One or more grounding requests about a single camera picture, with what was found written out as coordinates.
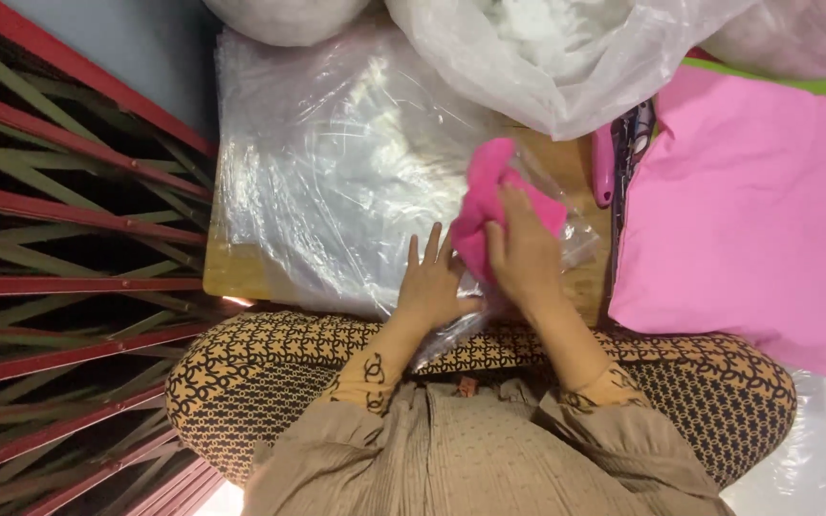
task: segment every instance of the pink fabric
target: pink fabric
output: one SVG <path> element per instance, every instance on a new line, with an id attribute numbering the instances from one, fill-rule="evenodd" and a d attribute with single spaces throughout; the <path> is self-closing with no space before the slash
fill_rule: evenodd
<path id="1" fill-rule="evenodd" d="M 655 107 L 610 315 L 826 375 L 826 97 L 682 66 Z"/>
<path id="2" fill-rule="evenodd" d="M 534 206 L 543 226 L 559 236 L 566 222 L 566 207 L 531 186 L 509 166 L 515 154 L 515 142 L 496 138 L 477 147 L 467 167 L 467 193 L 461 205 L 461 214 L 452 221 L 448 236 L 454 250 L 478 280 L 496 283 L 496 276 L 487 256 L 487 234 L 484 224 L 497 221 L 504 229 L 505 212 L 499 202 L 499 185 L 512 184 L 524 190 Z"/>

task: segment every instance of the beige blouse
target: beige blouse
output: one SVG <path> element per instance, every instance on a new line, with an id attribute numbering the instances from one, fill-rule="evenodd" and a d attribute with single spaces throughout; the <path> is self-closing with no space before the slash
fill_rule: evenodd
<path id="1" fill-rule="evenodd" d="M 407 382 L 354 355 L 273 448 L 244 516 L 730 515 L 694 451 L 611 365 L 578 392 Z"/>

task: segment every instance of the pink towel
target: pink towel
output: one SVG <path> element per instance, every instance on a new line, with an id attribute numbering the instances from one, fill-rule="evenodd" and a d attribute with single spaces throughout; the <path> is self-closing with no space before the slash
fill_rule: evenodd
<path id="1" fill-rule="evenodd" d="M 484 224 L 497 221 L 507 229 L 505 212 L 499 202 L 499 185 L 511 184 L 528 194 L 543 226 L 559 237 L 566 222 L 566 206 L 554 201 L 531 186 L 509 166 L 515 154 L 515 142 L 496 138 L 477 147 L 467 167 L 467 193 L 458 215 L 448 228 L 454 250 L 467 268 L 480 281 L 496 283 L 496 276 L 487 256 L 487 234 Z"/>
<path id="2" fill-rule="evenodd" d="M 610 315 L 735 333 L 826 376 L 826 97 L 681 66 L 655 110 Z"/>

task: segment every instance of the forearm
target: forearm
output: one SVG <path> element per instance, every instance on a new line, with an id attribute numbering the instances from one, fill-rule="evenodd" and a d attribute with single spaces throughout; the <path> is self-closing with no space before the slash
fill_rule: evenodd
<path id="1" fill-rule="evenodd" d="M 353 354 L 317 399 L 349 401 L 382 414 L 410 359 L 426 336 L 418 323 L 392 317 L 364 349 Z"/>
<path id="2" fill-rule="evenodd" d="M 577 392 L 597 380 L 613 360 L 567 300 L 523 310 L 541 337 L 564 391 Z"/>

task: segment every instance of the plastic sheet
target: plastic sheet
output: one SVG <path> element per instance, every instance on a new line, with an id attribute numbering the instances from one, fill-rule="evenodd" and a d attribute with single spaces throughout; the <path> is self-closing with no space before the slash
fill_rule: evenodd
<path id="1" fill-rule="evenodd" d="M 304 308 L 386 318 L 409 236 L 427 235 L 436 220 L 447 228 L 457 215 L 472 152 L 501 132 L 496 116 L 448 88 L 386 16 L 363 18 L 312 48 L 270 47 L 226 30 L 217 61 L 216 233 L 281 266 Z M 513 166 L 568 204 L 523 157 Z M 597 239 L 572 210 L 564 264 L 590 256 Z M 482 291 L 465 277 L 459 295 Z M 490 316 L 472 314 L 430 335 L 414 366 Z"/>
<path id="2" fill-rule="evenodd" d="M 792 430 L 721 493 L 742 516 L 826 516 L 826 378 L 801 370 L 791 374 L 798 393 Z"/>
<path id="3" fill-rule="evenodd" d="M 270 45 L 306 47 L 346 29 L 369 0 L 203 0 L 241 34 Z"/>
<path id="4" fill-rule="evenodd" d="M 761 0 L 700 46 L 765 77 L 826 79 L 826 0 Z"/>
<path id="5" fill-rule="evenodd" d="M 600 2 L 577 3 L 587 26 L 615 27 L 571 52 L 573 74 L 550 76 L 499 38 L 474 0 L 386 0 L 413 46 L 461 95 L 567 140 L 595 129 L 664 86 L 684 54 L 754 0 L 636 0 L 619 23 Z"/>

